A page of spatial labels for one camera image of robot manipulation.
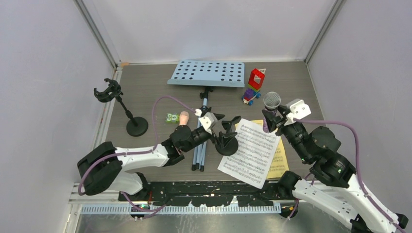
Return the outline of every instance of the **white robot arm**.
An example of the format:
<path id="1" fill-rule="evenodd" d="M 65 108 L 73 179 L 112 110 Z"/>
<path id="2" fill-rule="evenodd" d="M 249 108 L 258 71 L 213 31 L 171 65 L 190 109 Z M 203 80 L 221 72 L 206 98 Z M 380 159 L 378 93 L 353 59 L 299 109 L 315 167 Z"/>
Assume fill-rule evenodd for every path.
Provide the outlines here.
<path id="1" fill-rule="evenodd" d="M 291 171 L 285 172 L 279 180 L 281 197 L 293 196 L 305 200 L 339 220 L 354 233 L 394 233 L 395 224 L 403 229 L 406 227 L 408 218 L 390 211 L 363 184 L 368 195 L 364 194 L 356 169 L 337 152 L 341 142 L 329 128 L 320 126 L 308 134 L 303 124 L 296 122 L 296 119 L 310 114 L 310 109 L 303 100 L 294 100 L 286 106 L 280 105 L 278 111 L 282 117 L 262 111 L 270 131 L 284 135 L 302 162 L 313 164 L 310 171 L 315 178 L 339 192 L 347 203 L 313 187 Z M 368 196 L 375 200 L 393 222 L 371 203 Z"/>
<path id="2" fill-rule="evenodd" d="M 154 147 L 120 148 L 113 147 L 111 142 L 104 142 L 96 147 L 77 163 L 80 175 L 83 177 L 87 170 L 98 160 L 108 155 L 101 163 L 92 168 L 85 178 L 86 195 L 96 195 L 105 190 L 126 192 L 130 195 L 145 196 L 146 179 L 141 173 L 133 173 L 141 167 L 171 166 L 184 159 L 183 153 L 211 140 L 216 150 L 222 155 L 232 155 L 238 150 L 238 141 L 234 125 L 240 121 L 240 116 L 231 121 L 222 121 L 226 133 L 215 134 L 213 128 L 224 115 L 207 112 L 207 109 L 196 109 L 196 115 L 202 126 L 191 131 L 186 125 L 179 125 L 170 134 L 169 139 Z"/>

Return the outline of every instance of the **black stand base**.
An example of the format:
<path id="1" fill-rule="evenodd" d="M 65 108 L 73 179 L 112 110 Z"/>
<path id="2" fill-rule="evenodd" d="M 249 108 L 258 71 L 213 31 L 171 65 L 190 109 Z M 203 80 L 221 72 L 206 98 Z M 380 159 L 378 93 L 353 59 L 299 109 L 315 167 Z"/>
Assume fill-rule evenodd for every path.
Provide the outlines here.
<path id="1" fill-rule="evenodd" d="M 237 139 L 232 138 L 232 140 L 229 141 L 226 147 L 222 148 L 218 144 L 216 144 L 215 148 L 219 154 L 230 156 L 238 151 L 239 142 L 237 141 Z"/>
<path id="2" fill-rule="evenodd" d="M 135 126 L 133 122 L 129 120 L 126 125 L 126 131 L 130 136 L 133 137 L 142 136 L 149 128 L 149 124 L 147 123 L 146 119 L 139 116 L 134 117 L 134 120 L 137 122 L 137 126 Z"/>

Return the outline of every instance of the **paper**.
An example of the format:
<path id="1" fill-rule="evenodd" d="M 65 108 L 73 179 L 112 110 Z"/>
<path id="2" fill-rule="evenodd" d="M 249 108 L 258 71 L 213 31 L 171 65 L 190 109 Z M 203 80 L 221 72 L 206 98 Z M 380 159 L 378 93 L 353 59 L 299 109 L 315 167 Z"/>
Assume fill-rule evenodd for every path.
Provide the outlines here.
<path id="1" fill-rule="evenodd" d="M 252 120 L 252 122 L 263 126 L 263 120 Z M 285 171 L 289 171 L 289 166 L 288 160 L 286 159 L 285 148 L 283 147 L 283 141 L 282 138 L 280 138 L 275 156 L 273 157 L 272 164 L 266 178 L 279 178 L 283 175 L 283 173 L 285 173 Z"/>
<path id="2" fill-rule="evenodd" d="M 245 119 L 240 120 L 236 132 L 238 151 L 231 156 L 224 156 L 218 170 L 262 188 L 280 137 L 275 133 L 264 133 L 262 126 Z"/>

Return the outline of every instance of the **gray table surface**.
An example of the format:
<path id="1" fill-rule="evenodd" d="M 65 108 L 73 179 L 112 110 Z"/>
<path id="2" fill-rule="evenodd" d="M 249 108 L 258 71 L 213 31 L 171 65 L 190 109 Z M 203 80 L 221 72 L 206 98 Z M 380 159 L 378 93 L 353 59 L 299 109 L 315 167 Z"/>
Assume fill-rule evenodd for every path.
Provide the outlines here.
<path id="1" fill-rule="evenodd" d="M 126 117 L 120 104 L 116 102 L 110 120 L 106 141 L 112 141 L 115 147 L 139 148 L 153 146 L 156 142 L 154 128 L 152 126 L 152 107 L 156 99 L 164 95 L 178 98 L 191 108 L 199 108 L 203 101 L 199 93 L 203 91 L 201 86 L 168 85 L 176 65 L 132 65 L 125 66 L 120 80 L 122 96 L 126 107 L 135 117 L 141 116 L 149 122 L 149 129 L 140 137 L 131 137 L 126 132 Z M 245 73 L 250 74 L 254 68 L 266 68 L 266 78 L 261 89 L 262 95 L 269 91 L 279 93 L 282 104 L 286 104 L 296 98 L 303 99 L 310 106 L 312 114 L 306 119 L 323 119 L 319 103 L 317 101 L 309 73 L 303 62 L 270 62 L 270 63 L 246 63 Z M 209 94 L 208 106 L 212 112 L 225 114 L 224 119 L 232 119 L 241 116 L 247 120 L 263 119 L 261 109 L 262 98 L 255 100 L 252 106 L 243 104 L 240 100 L 246 88 L 217 87 Z M 177 124 L 166 123 L 167 113 L 180 113 L 185 109 L 173 100 L 163 99 L 156 107 L 154 121 L 158 134 L 158 141 L 166 140 L 173 132 Z M 190 115 L 191 129 L 197 126 L 196 116 Z M 311 132 L 317 125 L 305 125 Z M 303 165 L 287 140 L 284 142 L 289 169 L 300 176 L 309 172 L 310 166 Z M 148 181 L 225 181 L 235 178 L 217 170 L 222 159 L 213 144 L 208 143 L 206 148 L 205 171 L 192 171 L 193 151 L 185 153 L 185 159 L 174 166 L 145 167 L 142 172 Z"/>

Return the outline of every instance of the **white wall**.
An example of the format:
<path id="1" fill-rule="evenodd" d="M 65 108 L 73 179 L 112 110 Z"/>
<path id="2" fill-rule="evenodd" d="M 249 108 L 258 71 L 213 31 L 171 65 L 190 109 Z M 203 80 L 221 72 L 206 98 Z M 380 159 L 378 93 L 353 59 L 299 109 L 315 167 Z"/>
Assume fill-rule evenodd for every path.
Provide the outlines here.
<path id="1" fill-rule="evenodd" d="M 409 219 L 411 9 L 410 0 L 347 1 L 309 64 L 325 119 L 345 121 L 359 133 L 365 183 Z M 332 129 L 343 143 L 343 155 L 354 162 L 350 131 Z"/>
<path id="2" fill-rule="evenodd" d="M 0 22 L 0 232 L 62 232 L 112 68 L 71 0 L 0 0 Z"/>
<path id="3" fill-rule="evenodd" d="M 335 0 L 85 0 L 123 62 L 303 60 Z"/>

